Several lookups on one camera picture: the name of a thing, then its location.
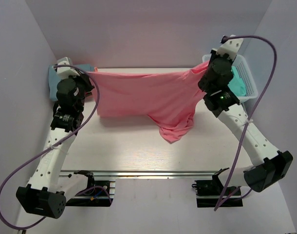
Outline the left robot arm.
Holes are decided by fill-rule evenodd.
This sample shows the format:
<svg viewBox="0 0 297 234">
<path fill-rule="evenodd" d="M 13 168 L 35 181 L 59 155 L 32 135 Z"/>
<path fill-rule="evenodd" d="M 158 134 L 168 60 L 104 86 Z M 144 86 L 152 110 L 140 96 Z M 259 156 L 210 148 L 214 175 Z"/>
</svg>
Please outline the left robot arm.
<svg viewBox="0 0 297 234">
<path fill-rule="evenodd" d="M 26 187 L 19 187 L 16 197 L 29 214 L 59 218 L 67 202 L 94 183 L 89 171 L 76 171 L 66 182 L 58 184 L 60 171 L 68 150 L 74 142 L 76 130 L 84 119 L 84 101 L 92 86 L 86 74 L 62 79 L 57 85 L 57 103 L 53 120 L 36 171 Z"/>
</svg>

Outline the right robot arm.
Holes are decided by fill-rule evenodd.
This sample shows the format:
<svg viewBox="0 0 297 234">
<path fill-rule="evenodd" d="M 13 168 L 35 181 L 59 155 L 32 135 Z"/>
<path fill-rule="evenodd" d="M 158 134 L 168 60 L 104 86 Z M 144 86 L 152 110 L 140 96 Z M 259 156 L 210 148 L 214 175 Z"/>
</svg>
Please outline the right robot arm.
<svg viewBox="0 0 297 234">
<path fill-rule="evenodd" d="M 216 172 L 212 181 L 220 189 L 245 186 L 260 193 L 285 177 L 294 158 L 289 151 L 282 152 L 270 143 L 248 117 L 239 99 L 227 86 L 230 73 L 230 63 L 217 58 L 209 63 L 199 87 L 206 91 L 204 102 L 208 110 L 239 141 L 237 153 L 245 149 L 252 164 L 239 168 L 234 161 L 231 168 Z"/>
</svg>

